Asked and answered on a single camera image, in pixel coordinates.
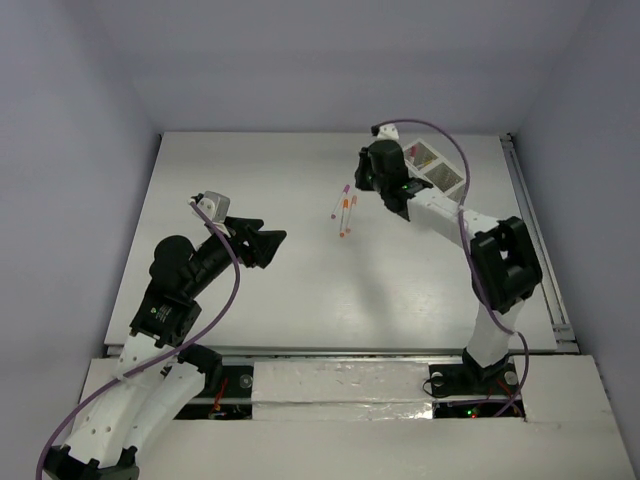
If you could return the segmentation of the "purple cap white pen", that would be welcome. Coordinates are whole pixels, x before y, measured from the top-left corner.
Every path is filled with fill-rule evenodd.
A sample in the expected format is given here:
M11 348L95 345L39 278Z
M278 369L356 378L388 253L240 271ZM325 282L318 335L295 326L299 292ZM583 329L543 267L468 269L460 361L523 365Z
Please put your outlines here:
M342 208L343 201L347 198L350 190L350 185L346 184L340 192L340 195L335 203L334 208L332 209L330 218L335 219L338 215L338 211Z

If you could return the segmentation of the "pale pink cap pen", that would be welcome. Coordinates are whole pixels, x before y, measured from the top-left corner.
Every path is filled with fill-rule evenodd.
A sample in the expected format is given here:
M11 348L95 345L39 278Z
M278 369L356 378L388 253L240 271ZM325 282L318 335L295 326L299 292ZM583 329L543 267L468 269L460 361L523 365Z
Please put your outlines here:
M349 201L349 209L347 212L346 223L345 223L345 234L349 234L351 232L351 219L353 216L353 211L355 206L357 205L357 195L353 195L351 200Z

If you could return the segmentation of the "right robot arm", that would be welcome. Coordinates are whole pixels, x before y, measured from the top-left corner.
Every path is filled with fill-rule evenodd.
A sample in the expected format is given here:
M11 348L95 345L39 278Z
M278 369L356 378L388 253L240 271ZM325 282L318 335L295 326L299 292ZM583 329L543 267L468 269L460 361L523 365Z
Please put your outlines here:
M360 150L355 186L378 193L389 211L413 227L462 249L479 302L474 330L460 363L435 367L425 385L434 398L489 393L507 371L517 317L543 277L525 222L469 210L432 182L411 176L402 147L391 139Z

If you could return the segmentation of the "orange cap white pen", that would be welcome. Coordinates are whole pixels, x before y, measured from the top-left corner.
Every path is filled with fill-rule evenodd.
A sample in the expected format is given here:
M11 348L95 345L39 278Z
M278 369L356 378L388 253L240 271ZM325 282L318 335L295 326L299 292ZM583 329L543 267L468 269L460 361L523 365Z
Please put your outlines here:
M349 212L349 199L345 198L342 202L339 236L344 238L346 235L346 220Z

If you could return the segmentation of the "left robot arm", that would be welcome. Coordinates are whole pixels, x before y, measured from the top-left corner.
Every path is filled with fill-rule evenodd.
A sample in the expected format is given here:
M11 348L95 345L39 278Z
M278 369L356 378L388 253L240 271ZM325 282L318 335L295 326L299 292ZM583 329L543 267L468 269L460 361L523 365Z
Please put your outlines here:
M79 424L61 445L46 444L38 478L136 479L179 411L219 388L221 355L189 334L201 313L196 298L227 268L270 264L286 233L263 225L228 217L220 226L206 224L210 235L199 247L180 235L158 243L111 380L70 414Z

